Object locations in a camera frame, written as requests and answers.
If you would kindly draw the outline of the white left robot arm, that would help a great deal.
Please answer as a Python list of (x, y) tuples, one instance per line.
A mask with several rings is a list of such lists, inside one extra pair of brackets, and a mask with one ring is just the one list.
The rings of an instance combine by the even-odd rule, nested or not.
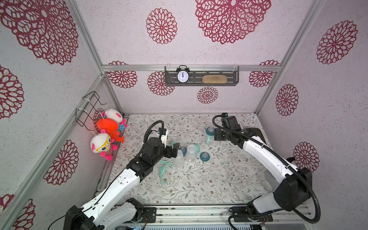
[(65, 230), (113, 230), (127, 221), (139, 221), (143, 213), (143, 205), (136, 199), (127, 200), (123, 207), (114, 206), (130, 190), (138, 186), (163, 157), (175, 158), (179, 143), (165, 145), (159, 138), (150, 138), (140, 153), (131, 160), (126, 168), (99, 195), (82, 205), (72, 206), (66, 213)]

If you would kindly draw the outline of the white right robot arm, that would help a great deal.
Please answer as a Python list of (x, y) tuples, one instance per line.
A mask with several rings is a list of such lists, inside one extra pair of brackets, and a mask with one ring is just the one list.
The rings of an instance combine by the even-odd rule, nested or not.
[[(221, 125), (216, 119), (221, 118)], [(204, 144), (229, 142), (255, 157), (266, 170), (259, 172), (258, 179), (269, 192), (261, 195), (245, 206), (239, 213), (251, 218), (268, 215), (280, 210), (294, 211), (305, 201), (312, 199), (315, 214), (320, 215), (321, 207), (312, 189), (312, 173), (307, 168), (299, 168), (282, 158), (266, 145), (262, 131), (256, 127), (241, 128), (235, 116), (223, 113), (214, 116), (212, 125), (202, 132)]]

